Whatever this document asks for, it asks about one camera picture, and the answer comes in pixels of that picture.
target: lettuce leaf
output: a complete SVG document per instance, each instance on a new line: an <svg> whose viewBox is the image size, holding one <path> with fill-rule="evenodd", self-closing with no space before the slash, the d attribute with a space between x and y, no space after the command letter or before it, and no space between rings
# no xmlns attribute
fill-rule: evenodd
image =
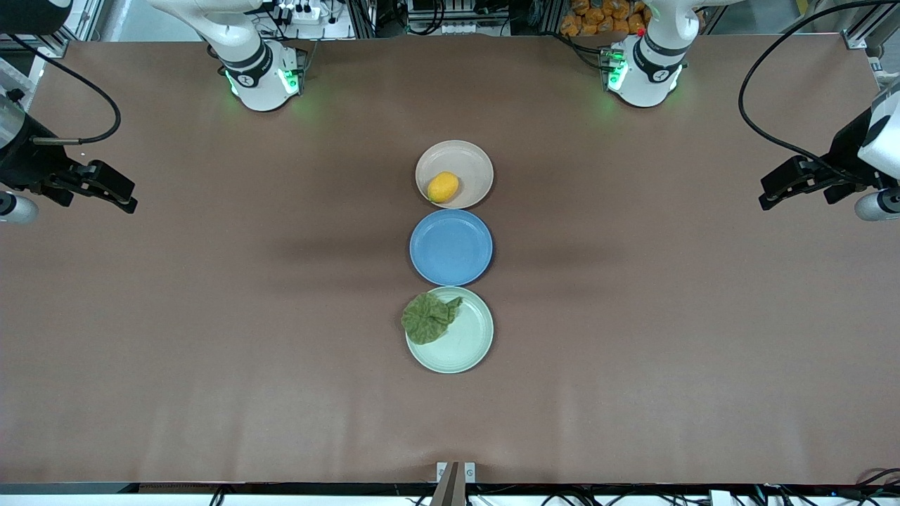
<svg viewBox="0 0 900 506"><path fill-rule="evenodd" d="M462 297L442 303L434 294L419 294L403 310L400 324L414 344L434 342L456 319L456 310L462 303Z"/></svg>

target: brown table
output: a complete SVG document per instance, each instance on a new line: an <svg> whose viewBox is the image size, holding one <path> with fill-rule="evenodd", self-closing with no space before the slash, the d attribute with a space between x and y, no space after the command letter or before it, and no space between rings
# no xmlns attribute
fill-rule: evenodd
<svg viewBox="0 0 900 506"><path fill-rule="evenodd" d="M76 44L121 130L73 148L138 212L40 199L0 229L5 481L848 483L900 457L896 223L820 195L763 212L790 156L738 85L771 37L700 38L662 106L629 108L557 41L320 44L305 96L252 113L200 44ZM876 87L837 36L792 39L752 116L813 151ZM50 69L58 135L111 120ZM497 333L436 375L404 344L434 208L432 144L470 140L496 242L470 287Z"/></svg>

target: pile of orange objects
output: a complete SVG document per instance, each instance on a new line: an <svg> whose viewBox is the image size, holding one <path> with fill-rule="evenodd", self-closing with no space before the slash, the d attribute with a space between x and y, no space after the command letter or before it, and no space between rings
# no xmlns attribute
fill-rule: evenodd
<svg viewBox="0 0 900 506"><path fill-rule="evenodd" d="M639 33L650 22L650 16L650 8L641 0L571 0L571 12L563 17L560 33L570 37L602 32Z"/></svg>

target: plate rim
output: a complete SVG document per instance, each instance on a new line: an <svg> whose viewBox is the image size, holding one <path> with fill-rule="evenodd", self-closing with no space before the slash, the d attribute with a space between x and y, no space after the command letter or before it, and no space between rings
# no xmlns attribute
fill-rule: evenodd
<svg viewBox="0 0 900 506"><path fill-rule="evenodd" d="M419 230L420 227L422 227L422 223L424 223L425 220L427 220L428 218L431 218L435 214L446 213L446 212L452 212L453 214L457 214L459 212L464 212L465 215L473 217L478 223L480 223L482 225L482 227L484 227L484 229L487 231L487 237L488 237L488 261L485 263L484 267L481 270L479 270L478 274L476 274L471 279L465 279L455 285L451 285L451 284L447 284L447 283L439 283L438 281L435 281L434 279L426 276L425 273L422 272L421 267L416 264L416 256L413 255L413 252L412 252L412 248L413 248L412 245L415 242L416 232ZM422 276L423 278L425 278L426 281L428 281L432 285L437 285L438 287L440 287L440 286L463 287L465 285L468 285L469 283L473 283L475 280L482 277L482 275L484 275L485 272L487 272L488 267L491 266L491 261L493 260L493 258L494 258L494 236L493 236L493 234L491 234L491 228L488 227L488 224L485 223L484 220L479 218L478 215L476 215L474 212L466 211L465 209L438 209L437 211L430 212L430 213L426 214L424 218L419 220L418 223L416 223L415 228L412 229L412 233L409 235L409 261L412 263L412 268L416 269L416 272L418 273L419 276Z"/></svg>
<svg viewBox="0 0 900 506"><path fill-rule="evenodd" d="M430 200L428 200L428 195L425 194L425 191L419 185L419 171L421 170L421 168L423 166L423 163L424 163L423 160L429 153L442 148L443 145L455 144L455 143L462 143L463 145L465 145L467 147L473 148L474 151L482 154L484 156L484 158L486 160L488 160L488 170L490 172L490 177L488 178L488 187L484 191L484 194L479 196L478 199L475 200L475 202L467 204L467 205L448 206L448 205L444 205L442 203L431 202ZM423 197L425 197L425 200L427 200L428 203L435 205L437 207L443 208L443 209L458 209L458 210L462 211L462 210L468 209L468 208L476 205L477 203L481 202L482 200L484 200L484 197L488 196L488 194L491 192L491 188L494 187L494 162L493 162L493 160L491 160L491 157L488 155L488 153L484 149L482 149L480 146L478 146L477 144L475 144L473 142L469 142L468 140L462 140L462 139L441 140L434 146L426 149L425 152L423 152L418 157L418 161L416 162L416 170L413 173L413 179L414 179L414 182L416 183L416 189L418 190L419 194L421 194Z"/></svg>
<svg viewBox="0 0 900 506"><path fill-rule="evenodd" d="M463 295L472 297L473 299L475 299L476 301L479 301L481 303L481 305L484 306L484 309L487 311L488 321L490 321L490 333L488 334L488 346L485 347L484 353L482 353L478 357L478 359L473 361L471 365L469 365L468 367L466 367L464 369L454 370L451 372L438 371L436 369L433 369L433 368L427 366L424 362L421 361L421 359L419 359L419 357L416 356L416 352L413 351L413 348L412 348L413 346L425 346L425 345L413 344L413 342L410 341L410 336L409 336L409 334L406 333L406 330L403 331L403 338L406 340L406 346L407 346L407 348L409 348L409 353L412 355L413 358L416 359L417 362L419 362L420 365L425 367L427 370L434 372L434 373L438 373L440 375L458 375L458 374L464 373L466 371L469 371L469 370L473 369L475 366L479 365L482 362L482 360L484 360L484 358L486 356L488 356L488 352L491 351L491 347L494 345L494 330L495 330L494 314L493 314L493 312L491 312L491 307L484 301L484 299L482 299L477 293L473 292L472 290L469 290L468 288L463 288L461 286L438 286L438 287L432 288L431 290L428 290L428 293L432 294L439 290L460 290L463 292Z"/></svg>

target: yellow lemon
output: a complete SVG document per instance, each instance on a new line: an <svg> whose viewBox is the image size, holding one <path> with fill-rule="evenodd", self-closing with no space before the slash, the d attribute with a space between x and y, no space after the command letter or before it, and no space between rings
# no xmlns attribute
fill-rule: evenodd
<svg viewBox="0 0 900 506"><path fill-rule="evenodd" d="M433 203L442 203L450 200L456 190L459 189L459 177L452 172L444 171L428 183L428 200Z"/></svg>

